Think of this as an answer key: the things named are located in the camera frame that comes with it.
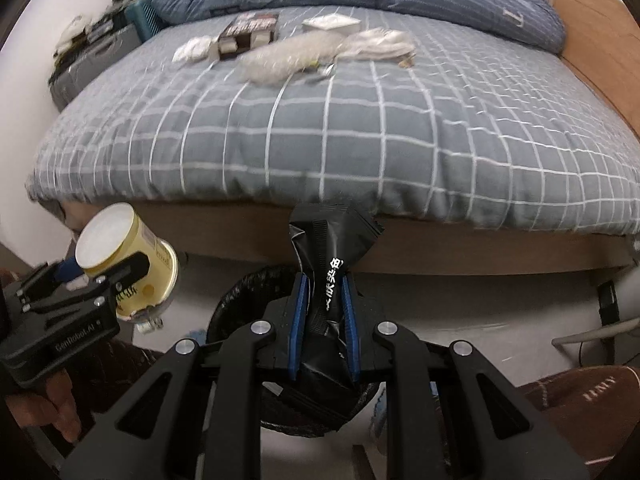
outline wooden bed frame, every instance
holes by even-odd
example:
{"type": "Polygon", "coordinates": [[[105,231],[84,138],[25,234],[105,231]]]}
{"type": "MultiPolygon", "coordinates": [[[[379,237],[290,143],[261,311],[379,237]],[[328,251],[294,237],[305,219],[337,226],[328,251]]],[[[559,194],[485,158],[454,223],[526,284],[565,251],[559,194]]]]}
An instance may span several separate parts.
{"type": "MultiPolygon", "coordinates": [[[[640,28],[619,0],[556,0],[566,23],[566,65],[640,132],[640,28]]],[[[179,251],[261,263],[295,258],[290,210],[238,203],[133,203],[142,219],[179,251]]],[[[63,203],[78,232],[103,205],[63,203]]],[[[625,237],[474,230],[382,218],[386,231],[356,270],[394,274],[537,274],[631,266],[625,237]]],[[[598,274],[596,281],[611,272],[598,274]]]]}

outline white wall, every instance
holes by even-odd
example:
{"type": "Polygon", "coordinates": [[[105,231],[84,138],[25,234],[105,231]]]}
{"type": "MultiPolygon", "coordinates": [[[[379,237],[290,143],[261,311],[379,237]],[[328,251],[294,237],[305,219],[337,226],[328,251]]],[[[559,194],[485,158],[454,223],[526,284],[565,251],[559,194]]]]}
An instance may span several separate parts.
{"type": "Polygon", "coordinates": [[[47,88],[54,47],[73,17],[97,17],[110,1],[31,0],[0,51],[0,242],[32,265],[64,256],[70,241],[24,190],[38,142],[58,115],[47,88]]]}

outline white packet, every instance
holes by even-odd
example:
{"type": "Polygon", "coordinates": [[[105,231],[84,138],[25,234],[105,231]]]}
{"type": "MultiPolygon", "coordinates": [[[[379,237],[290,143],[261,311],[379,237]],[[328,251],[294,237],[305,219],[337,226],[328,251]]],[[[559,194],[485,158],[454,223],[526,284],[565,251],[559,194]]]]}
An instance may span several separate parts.
{"type": "Polygon", "coordinates": [[[216,46],[216,38],[211,36],[191,38],[187,43],[178,47],[175,51],[173,62],[203,60],[209,57],[209,51],[212,46],[216,46]]]}
{"type": "Polygon", "coordinates": [[[415,46],[407,32],[372,28],[351,34],[344,40],[339,59],[393,59],[408,56],[415,46]]]}

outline clutter on shelf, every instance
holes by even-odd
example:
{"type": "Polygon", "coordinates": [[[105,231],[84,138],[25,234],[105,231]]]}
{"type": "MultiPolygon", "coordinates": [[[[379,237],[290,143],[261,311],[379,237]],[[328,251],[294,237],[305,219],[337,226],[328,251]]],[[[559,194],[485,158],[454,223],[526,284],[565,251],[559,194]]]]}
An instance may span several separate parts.
{"type": "Polygon", "coordinates": [[[62,111],[91,81],[166,27],[151,0],[112,0],[92,23],[76,16],[63,31],[49,79],[54,104],[62,111]]]}

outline plastic bag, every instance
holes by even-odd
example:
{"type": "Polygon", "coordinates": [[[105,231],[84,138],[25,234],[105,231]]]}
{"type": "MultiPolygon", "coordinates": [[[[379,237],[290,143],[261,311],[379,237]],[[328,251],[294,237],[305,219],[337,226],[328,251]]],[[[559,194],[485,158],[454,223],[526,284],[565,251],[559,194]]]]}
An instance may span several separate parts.
{"type": "Polygon", "coordinates": [[[322,60],[334,59],[344,39],[337,32],[313,30],[242,54],[239,65],[249,81],[275,84],[322,60]]]}
{"type": "Polygon", "coordinates": [[[340,59],[393,59],[415,50],[411,37],[400,30],[372,28],[348,36],[338,53],[340,59]]]}

